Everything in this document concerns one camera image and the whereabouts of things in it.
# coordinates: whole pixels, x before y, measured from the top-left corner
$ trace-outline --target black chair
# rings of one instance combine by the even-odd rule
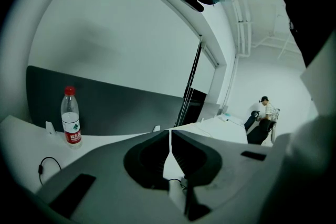
[[[245,122],[244,127],[245,127],[245,131],[247,132],[248,129],[250,129],[250,127],[253,125],[253,123],[257,120],[257,118],[259,117],[259,112],[260,111],[256,111],[253,110],[251,113],[251,116],[248,118],[248,120]]]
[[[248,135],[247,142],[249,144],[261,145],[262,142],[267,138],[268,133],[273,129],[276,122],[270,120],[262,120],[259,126],[255,127]]]

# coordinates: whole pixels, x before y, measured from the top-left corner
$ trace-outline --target small white object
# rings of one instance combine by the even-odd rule
[[[160,128],[161,128],[161,127],[160,127],[159,125],[155,126],[153,132],[159,131]]]
[[[48,134],[56,135],[54,126],[51,122],[46,121],[46,130]]]

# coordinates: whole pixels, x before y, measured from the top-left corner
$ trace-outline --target water bottle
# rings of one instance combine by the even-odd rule
[[[62,124],[68,145],[71,148],[79,148],[82,145],[80,134],[79,111],[75,98],[75,87],[67,86],[65,96],[61,104]]]

